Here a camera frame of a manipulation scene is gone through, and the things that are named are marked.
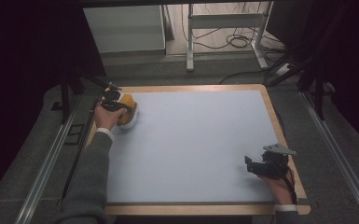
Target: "gray sleeve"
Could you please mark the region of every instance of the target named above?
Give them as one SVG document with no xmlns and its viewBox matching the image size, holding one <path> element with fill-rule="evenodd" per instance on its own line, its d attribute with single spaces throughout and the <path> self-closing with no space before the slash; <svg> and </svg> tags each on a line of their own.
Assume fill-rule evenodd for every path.
<svg viewBox="0 0 359 224">
<path fill-rule="evenodd" d="M 112 140 L 106 133 L 95 133 L 81 153 L 55 223 L 106 223 L 104 208 L 111 145 Z"/>
<path fill-rule="evenodd" d="M 301 219 L 297 211 L 275 212 L 277 224 L 300 224 Z"/>
</svg>

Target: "yellow sponge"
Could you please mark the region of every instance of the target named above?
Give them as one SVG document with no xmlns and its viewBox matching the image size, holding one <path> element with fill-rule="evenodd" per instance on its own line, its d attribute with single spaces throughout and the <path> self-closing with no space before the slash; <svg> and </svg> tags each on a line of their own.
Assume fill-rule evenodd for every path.
<svg viewBox="0 0 359 224">
<path fill-rule="evenodd" d="M 118 119 L 117 125 L 126 125 L 131 122 L 131 120 L 134 117 L 134 114 L 136 113 L 136 103 L 133 101 L 132 96 L 130 94 L 124 94 L 121 99 L 119 100 L 120 103 L 130 107 L 132 109 L 132 112 L 130 113 L 127 111 L 127 113 L 123 114 L 120 119 Z"/>
</svg>

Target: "human hand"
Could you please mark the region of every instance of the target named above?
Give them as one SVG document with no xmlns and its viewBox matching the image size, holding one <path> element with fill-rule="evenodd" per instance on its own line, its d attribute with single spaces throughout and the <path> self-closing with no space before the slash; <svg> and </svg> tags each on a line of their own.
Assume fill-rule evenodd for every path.
<svg viewBox="0 0 359 224">
<path fill-rule="evenodd" d="M 274 200 L 276 204 L 284 205 L 284 204 L 293 204 L 292 196 L 290 194 L 289 188 L 286 183 L 284 183 L 283 179 L 272 179 L 266 176 L 258 175 L 259 178 L 263 179 L 269 189 L 271 190 L 272 195 L 274 196 Z M 295 185 L 295 176 L 294 172 L 290 167 L 288 167 L 288 171 L 286 174 L 286 178 L 292 184 Z"/>
<path fill-rule="evenodd" d="M 97 128 L 105 128 L 107 130 L 112 130 L 118 121 L 118 117 L 120 117 L 126 112 L 127 109 L 125 108 L 121 108 L 118 111 L 111 112 L 101 107 L 101 105 L 97 105 L 94 111 L 95 123 L 97 125 Z"/>
</svg>

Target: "wooden table edge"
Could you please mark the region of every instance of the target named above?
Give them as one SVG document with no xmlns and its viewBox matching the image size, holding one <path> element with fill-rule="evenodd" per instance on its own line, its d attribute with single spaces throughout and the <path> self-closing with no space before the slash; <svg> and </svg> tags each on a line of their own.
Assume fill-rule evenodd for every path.
<svg viewBox="0 0 359 224">
<path fill-rule="evenodd" d="M 279 120 L 275 114 L 272 102 L 265 86 L 261 84 L 243 85 L 194 85 L 194 86 L 145 86 L 145 87 L 122 87 L 122 93 L 136 92 L 165 92 L 165 91 L 260 91 L 269 113 L 272 127 L 277 135 L 278 142 L 287 146 Z M 95 135 L 97 127 L 93 123 L 86 146 Z M 307 200 L 307 195 L 302 186 L 295 164 L 290 157 L 289 166 L 295 173 L 295 189 L 299 199 Z M 298 205 L 297 211 L 301 215 L 307 215 L 311 211 L 310 205 Z M 108 215 L 115 216 L 181 216 L 181 215 L 273 215 L 273 204 L 241 204 L 241 205 L 110 205 L 105 207 Z"/>
</svg>

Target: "aluminum rail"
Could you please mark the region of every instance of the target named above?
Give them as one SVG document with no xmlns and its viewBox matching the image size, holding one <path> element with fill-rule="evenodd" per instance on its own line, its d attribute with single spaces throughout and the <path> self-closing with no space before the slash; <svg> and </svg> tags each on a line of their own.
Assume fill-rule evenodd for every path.
<svg viewBox="0 0 359 224">
<path fill-rule="evenodd" d="M 314 111 L 313 101 L 310 96 L 302 91 L 300 92 L 300 96 L 304 100 L 304 103 L 308 108 L 313 121 L 315 122 L 321 136 L 323 137 L 327 147 L 329 148 L 333 159 L 336 161 L 336 164 L 342 175 L 344 176 L 344 179 L 347 181 L 347 184 L 350 187 L 356 201 L 359 203 L 359 178 L 348 163 L 347 159 L 345 158 L 345 155 L 342 153 L 341 148 L 337 144 L 336 139 L 330 132 L 326 123 L 323 120 L 320 120 L 319 116 Z"/>
<path fill-rule="evenodd" d="M 65 136 L 68 134 L 72 121 L 74 120 L 74 116 L 76 114 L 80 98 L 80 96 L 76 96 L 76 98 L 72 102 L 73 109 L 71 111 L 71 114 L 69 115 L 68 120 L 61 126 L 59 132 L 57 133 L 57 136 L 54 139 L 53 144 L 51 145 L 48 155 L 46 156 L 45 161 L 43 162 L 39 173 L 36 176 L 35 182 L 31 186 L 31 189 L 27 195 L 27 198 L 24 201 L 24 204 L 22 205 L 19 215 L 14 222 L 15 224 L 30 223 L 37 204 L 39 203 L 40 197 L 42 196 L 43 190 L 48 183 L 48 178 L 54 167 L 55 161 L 60 154 L 63 141 L 65 140 Z"/>
</svg>

